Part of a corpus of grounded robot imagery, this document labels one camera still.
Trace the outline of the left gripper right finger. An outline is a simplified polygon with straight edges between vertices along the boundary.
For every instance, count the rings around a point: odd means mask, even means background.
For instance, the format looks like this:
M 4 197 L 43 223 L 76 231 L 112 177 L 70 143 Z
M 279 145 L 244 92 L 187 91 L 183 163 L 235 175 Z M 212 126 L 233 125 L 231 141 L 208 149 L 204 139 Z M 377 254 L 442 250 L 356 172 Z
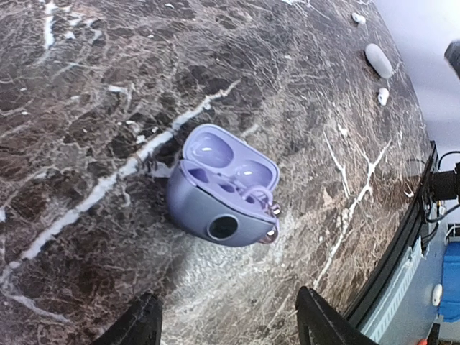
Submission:
M 375 344 L 356 330 L 313 288 L 302 286 L 296 298 L 300 344 Z

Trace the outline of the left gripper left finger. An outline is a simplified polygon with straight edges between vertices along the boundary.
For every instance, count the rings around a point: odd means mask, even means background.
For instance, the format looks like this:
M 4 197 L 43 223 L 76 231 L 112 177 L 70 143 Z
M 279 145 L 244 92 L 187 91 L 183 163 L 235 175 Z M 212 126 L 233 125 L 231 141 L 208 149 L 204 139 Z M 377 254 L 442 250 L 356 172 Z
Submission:
M 145 292 L 92 345 L 160 345 L 162 304 Z

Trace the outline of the small purple earbud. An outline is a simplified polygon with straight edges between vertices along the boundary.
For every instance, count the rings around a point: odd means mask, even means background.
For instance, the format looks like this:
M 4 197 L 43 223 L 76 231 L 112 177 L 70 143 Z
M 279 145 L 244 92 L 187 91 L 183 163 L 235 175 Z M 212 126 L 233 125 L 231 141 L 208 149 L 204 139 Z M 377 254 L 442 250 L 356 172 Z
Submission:
M 280 220 L 278 216 L 281 213 L 280 206 L 273 201 L 272 192 L 264 186 L 255 185 L 247 188 L 241 193 L 241 197 L 246 201 L 249 197 L 257 200 L 262 207 L 262 210 L 271 218 L 275 220 L 272 228 L 266 233 L 264 237 L 259 240 L 260 244 L 271 244 L 279 236 L 280 233 Z

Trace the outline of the purple charging case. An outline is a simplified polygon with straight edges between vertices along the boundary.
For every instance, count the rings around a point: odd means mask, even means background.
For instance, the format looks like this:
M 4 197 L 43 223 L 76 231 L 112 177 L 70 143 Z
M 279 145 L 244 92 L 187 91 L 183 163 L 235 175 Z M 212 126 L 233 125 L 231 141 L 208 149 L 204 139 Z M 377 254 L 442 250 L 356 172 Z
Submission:
M 167 183 L 171 219 L 184 231 L 227 247 L 259 243 L 275 220 L 241 193 L 261 185 L 272 194 L 279 167 L 230 132 L 213 124 L 196 127 Z

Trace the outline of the white charging case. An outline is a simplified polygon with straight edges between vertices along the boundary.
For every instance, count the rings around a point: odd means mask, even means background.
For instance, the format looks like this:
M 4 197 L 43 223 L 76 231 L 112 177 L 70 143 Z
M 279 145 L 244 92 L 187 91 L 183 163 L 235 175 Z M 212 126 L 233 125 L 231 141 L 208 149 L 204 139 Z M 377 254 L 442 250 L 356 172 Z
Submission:
M 364 49 L 364 54 L 369 64 L 381 78 L 389 79 L 392 76 L 392 64 L 379 45 L 368 44 Z

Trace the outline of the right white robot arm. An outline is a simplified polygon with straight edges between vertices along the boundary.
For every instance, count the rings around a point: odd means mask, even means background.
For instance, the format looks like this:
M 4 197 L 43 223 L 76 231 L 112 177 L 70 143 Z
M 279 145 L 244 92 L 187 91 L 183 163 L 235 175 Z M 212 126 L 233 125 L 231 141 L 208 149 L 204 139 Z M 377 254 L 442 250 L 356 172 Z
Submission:
M 457 77 L 459 77 L 459 40 L 453 40 L 445 50 L 444 58 L 449 63 Z M 444 219 L 447 215 L 459 209 L 459 162 L 453 170 L 439 171 L 443 160 L 450 155 L 458 155 L 459 151 L 454 150 L 445 153 L 438 159 L 437 171 L 431 174 L 430 187 L 431 197 L 435 202 L 457 200 L 457 204 L 447 210 L 429 223 L 435 223 Z

